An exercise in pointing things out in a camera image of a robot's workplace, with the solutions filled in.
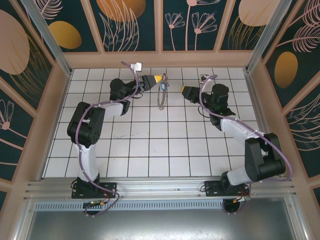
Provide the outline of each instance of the yellow circle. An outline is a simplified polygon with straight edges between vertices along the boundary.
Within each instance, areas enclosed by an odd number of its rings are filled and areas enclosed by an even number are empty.
[[[239,18],[247,26],[259,27],[269,22],[279,0],[241,0]]]
[[[8,74],[22,73],[29,62],[28,35],[21,24],[0,10],[0,69]]]
[[[289,51],[283,52],[274,68],[275,83],[282,89],[287,88],[295,79],[298,71],[297,57]]]
[[[78,30],[66,21],[55,21],[49,25],[56,42],[65,49],[80,47],[82,40]]]
[[[136,18],[139,18],[146,9],[146,0],[96,0],[96,3],[108,18],[117,22],[128,22],[131,19],[123,3],[128,12],[129,9],[133,11]]]

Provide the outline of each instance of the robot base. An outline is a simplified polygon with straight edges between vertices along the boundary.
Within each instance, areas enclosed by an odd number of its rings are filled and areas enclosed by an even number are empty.
[[[205,181],[204,187],[205,187],[205,195],[207,197],[225,197],[225,196],[231,196],[231,197],[237,197],[241,196],[241,191],[239,188],[241,188],[246,194],[249,194],[249,188],[246,187],[247,185],[240,184],[237,187],[234,187],[232,189],[229,189],[228,193],[223,188],[223,185],[221,181]]]
[[[99,186],[108,189],[110,191],[116,192],[117,191],[117,183],[116,182],[98,182]],[[105,199],[106,193],[102,190],[96,191],[88,189],[85,186],[81,186],[78,182],[73,184],[72,186],[72,199]],[[114,193],[107,192],[109,198],[114,199],[116,198],[116,195]]]

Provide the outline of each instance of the flower illustration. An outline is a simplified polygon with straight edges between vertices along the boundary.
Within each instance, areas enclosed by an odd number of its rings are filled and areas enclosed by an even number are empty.
[[[3,99],[0,100],[0,130],[5,130],[5,131],[9,130],[9,131],[13,132],[14,134],[26,139],[27,138],[26,136],[14,131],[10,128],[10,122],[11,122],[12,116],[14,114],[14,107],[15,107],[15,105],[11,101],[8,101],[6,104]],[[1,138],[0,138],[0,142],[7,144],[11,147],[14,147],[16,149],[19,149],[19,150],[24,149],[23,147],[20,147],[14,143],[11,143],[11,142],[6,141]],[[4,162],[0,162],[0,164],[11,165],[9,163],[4,163]]]
[[[203,13],[199,18],[199,12],[192,14],[192,24],[195,33],[194,50],[197,50],[198,34],[210,33],[217,30],[215,13]]]
[[[167,13],[165,15],[165,20],[168,23],[168,26],[170,28],[172,47],[173,47],[173,50],[175,51],[176,49],[174,44],[174,38],[172,35],[172,29],[183,27],[185,25],[185,22],[183,21],[183,17],[181,16],[181,13],[179,14],[174,13],[172,14],[172,16],[170,13]]]
[[[188,51],[188,26],[189,26],[189,15],[190,8],[197,5],[210,5],[217,4],[220,0],[186,0],[186,3],[189,5],[188,12],[186,14],[186,28],[185,28],[185,50]]]

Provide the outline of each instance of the white tile floor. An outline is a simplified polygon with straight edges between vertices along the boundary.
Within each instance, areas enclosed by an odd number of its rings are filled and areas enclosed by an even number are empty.
[[[96,144],[101,177],[220,176],[244,163],[244,148],[212,126],[185,100],[181,86],[199,87],[200,74],[217,74],[216,84],[229,87],[229,107],[257,129],[255,113],[241,68],[144,68],[143,75],[167,73],[168,106],[157,107],[158,86],[132,99],[124,116],[104,119]],[[109,100],[110,80],[133,79],[126,68],[75,69],[49,153],[44,177],[76,177],[77,152],[67,136],[68,123],[81,101]],[[209,82],[206,91],[211,91]]]

